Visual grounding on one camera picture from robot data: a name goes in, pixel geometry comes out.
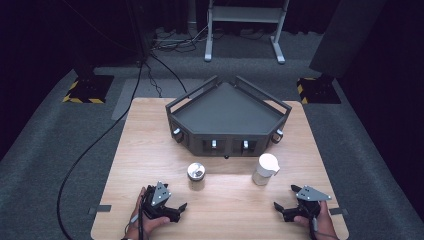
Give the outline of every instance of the gray carpet floor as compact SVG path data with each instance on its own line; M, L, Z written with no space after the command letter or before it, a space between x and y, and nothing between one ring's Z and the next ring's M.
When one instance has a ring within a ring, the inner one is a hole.
M205 42L187 53L154 52L188 89L213 75L222 79L240 75L278 99L299 101L296 80L319 76L308 65L320 39L315 34L283 33L284 65L274 58L268 36L216 39L209 63L203 61ZM147 63L163 97L184 93L163 65L153 58ZM105 104L63 103L76 74L71 71L58 82L0 162L1 239L65 239L56 216L61 183L78 157L129 104L128 92L138 71L132 64L122 63L95 69L98 75L115 76ZM136 96L158 97L147 72L143 67ZM348 212L349 239L423 239L423 222L340 86L336 81L333 85L341 104L308 104L304 109L339 204ZM74 239L91 239L95 216L88 210L100 202L124 124L120 121L88 151L65 185L60 209L63 224Z

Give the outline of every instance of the black box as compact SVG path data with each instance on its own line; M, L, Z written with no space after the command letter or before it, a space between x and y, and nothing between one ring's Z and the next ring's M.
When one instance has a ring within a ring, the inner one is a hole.
M213 76L166 105L172 138L194 155L226 158L260 156L270 141L277 144L290 111L239 76L232 82Z

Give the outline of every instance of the person's right hand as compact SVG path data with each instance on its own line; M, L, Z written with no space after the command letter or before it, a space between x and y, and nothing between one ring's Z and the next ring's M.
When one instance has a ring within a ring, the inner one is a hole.
M338 239L336 231L334 230L333 221L331 220L330 213L326 201L320 202L321 211L317 217L318 231L315 232L315 237L318 240L333 240ZM309 229L309 220L302 216L294 217L294 221Z

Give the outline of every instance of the wooden table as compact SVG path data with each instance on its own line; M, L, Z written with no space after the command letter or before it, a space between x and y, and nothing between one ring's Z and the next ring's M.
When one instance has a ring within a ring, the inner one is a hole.
M142 186L168 183L172 193L166 206L187 202L178 223L156 229L151 239L309 239L308 229L286 223L273 202L296 207L290 185L310 185L330 196L329 208L337 208L317 145L299 102L286 102L292 111L284 138L270 144L281 167L265 186L252 181L257 157L196 157L171 138L165 105L173 99L133 100L105 186L91 235L94 239L120 239ZM187 167L200 162L206 168L203 185L193 186ZM349 232L342 215L332 216L340 239Z

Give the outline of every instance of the can lid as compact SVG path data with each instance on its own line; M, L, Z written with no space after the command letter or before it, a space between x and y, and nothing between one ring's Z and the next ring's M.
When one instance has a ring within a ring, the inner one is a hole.
M187 168L187 176L192 181L200 181L205 176L205 167L200 163L192 163Z

